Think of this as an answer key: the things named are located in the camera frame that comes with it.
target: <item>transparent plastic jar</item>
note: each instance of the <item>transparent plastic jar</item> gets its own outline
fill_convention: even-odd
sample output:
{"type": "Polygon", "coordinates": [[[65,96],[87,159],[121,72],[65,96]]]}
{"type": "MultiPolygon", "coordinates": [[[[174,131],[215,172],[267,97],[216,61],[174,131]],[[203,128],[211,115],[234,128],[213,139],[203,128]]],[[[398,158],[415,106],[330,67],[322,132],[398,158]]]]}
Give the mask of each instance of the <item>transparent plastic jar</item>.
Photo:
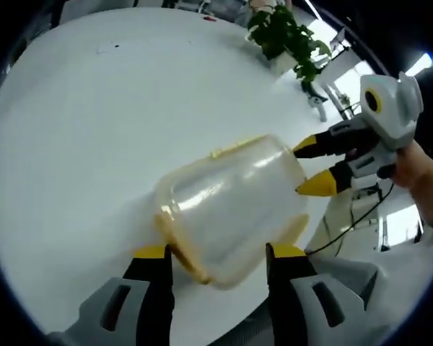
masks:
{"type": "Polygon", "coordinates": [[[156,186],[155,226],[200,283],[231,288],[263,259],[267,242],[295,242],[308,222],[292,150],[264,136],[215,151],[156,186]]]}

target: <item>white tabletop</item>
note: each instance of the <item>white tabletop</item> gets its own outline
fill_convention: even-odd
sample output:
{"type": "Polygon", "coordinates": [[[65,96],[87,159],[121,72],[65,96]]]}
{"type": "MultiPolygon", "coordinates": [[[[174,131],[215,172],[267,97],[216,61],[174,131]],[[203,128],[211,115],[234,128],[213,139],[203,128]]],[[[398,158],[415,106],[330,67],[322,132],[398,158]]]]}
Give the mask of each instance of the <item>white tabletop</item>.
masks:
{"type": "MultiPolygon", "coordinates": [[[[116,10],[51,30],[11,70],[0,90],[0,264],[44,332],[67,328],[133,249],[160,241],[150,200],[162,175],[256,135],[294,146],[330,125],[245,35],[190,12],[116,10]]],[[[331,161],[302,163],[312,174],[331,161]]],[[[300,247],[327,202],[309,200],[300,247]]],[[[264,264],[231,291],[175,282],[172,345],[215,340],[268,292],[264,264]]]]}

